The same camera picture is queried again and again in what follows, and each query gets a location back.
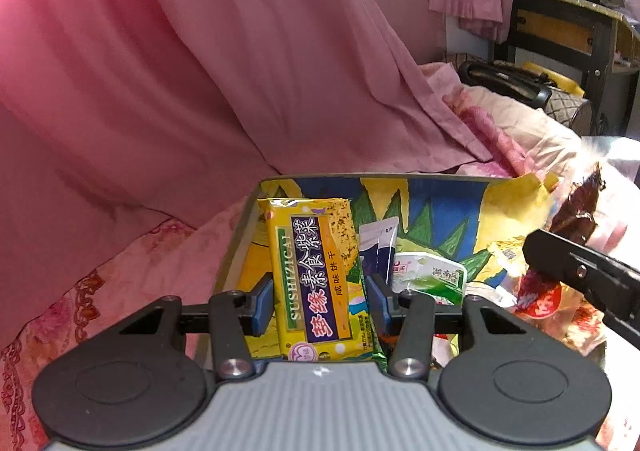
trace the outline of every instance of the gray ribbed plate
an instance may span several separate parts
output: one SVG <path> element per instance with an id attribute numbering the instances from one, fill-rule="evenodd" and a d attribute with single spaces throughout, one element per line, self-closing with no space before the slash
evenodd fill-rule
<path id="1" fill-rule="evenodd" d="M 374 363 L 271 363 L 225 384 L 201 417 L 153 451 L 504 451 L 444 415 L 425 386 Z M 592 440 L 572 451 L 601 451 Z M 54 443 L 47 451 L 72 451 Z"/>

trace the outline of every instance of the pink bedsheet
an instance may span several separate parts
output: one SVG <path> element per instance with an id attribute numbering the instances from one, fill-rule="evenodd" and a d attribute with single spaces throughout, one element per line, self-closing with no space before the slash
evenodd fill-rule
<path id="1" fill-rule="evenodd" d="M 31 386 L 49 362 L 166 294 L 206 303 L 244 199 L 196 230 L 169 219 L 94 269 L 27 324 L 0 352 L 0 449 L 39 451 L 47 442 Z M 195 338 L 188 338 L 193 355 Z"/>
<path id="2" fill-rule="evenodd" d="M 533 158 L 514 139 L 495 124 L 494 118 L 484 108 L 478 106 L 476 98 L 460 82 L 450 63 L 427 63 L 420 65 L 438 97 L 476 135 L 493 160 L 463 164 L 456 174 L 468 176 L 488 176 L 492 178 L 512 178 L 527 173 L 535 173 L 540 180 L 546 171 L 539 168 Z M 494 98 L 498 94 L 490 92 Z"/>

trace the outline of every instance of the pink curtain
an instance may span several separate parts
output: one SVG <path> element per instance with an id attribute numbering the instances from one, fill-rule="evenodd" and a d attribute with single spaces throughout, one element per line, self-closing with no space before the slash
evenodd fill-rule
<path id="1" fill-rule="evenodd" d="M 428 0 L 375 1 L 416 63 L 439 61 L 446 56 L 445 17 L 430 11 Z"/>
<path id="2" fill-rule="evenodd" d="M 0 0 L 0 45 L 0 348 L 165 214 L 490 158 L 373 0 Z"/>

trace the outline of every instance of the snack bag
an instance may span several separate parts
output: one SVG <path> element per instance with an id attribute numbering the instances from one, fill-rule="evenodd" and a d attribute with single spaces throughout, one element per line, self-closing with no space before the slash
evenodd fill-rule
<path id="1" fill-rule="evenodd" d="M 429 253 L 396 253 L 394 292 L 418 290 L 436 303 L 460 305 L 465 285 L 466 269 L 460 263 Z"/>
<path id="2" fill-rule="evenodd" d="M 360 261 L 364 275 L 377 272 L 387 285 L 393 283 L 393 263 L 398 236 L 397 216 L 363 224 L 358 228 Z"/>
<path id="3" fill-rule="evenodd" d="M 291 361 L 371 357 L 351 210 L 344 199 L 263 199 L 280 351 Z"/>

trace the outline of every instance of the floral blanket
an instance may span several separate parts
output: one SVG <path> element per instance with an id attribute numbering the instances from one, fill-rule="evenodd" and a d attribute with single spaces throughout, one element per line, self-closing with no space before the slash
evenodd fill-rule
<path id="1" fill-rule="evenodd" d="M 48 363 L 163 295 L 206 303 L 243 204 L 238 201 L 197 231 L 177 219 L 163 222 L 24 327 L 0 352 L 2 451 L 39 451 L 47 443 L 31 387 Z M 194 348 L 195 339 L 188 339 L 187 352 L 193 355 Z"/>

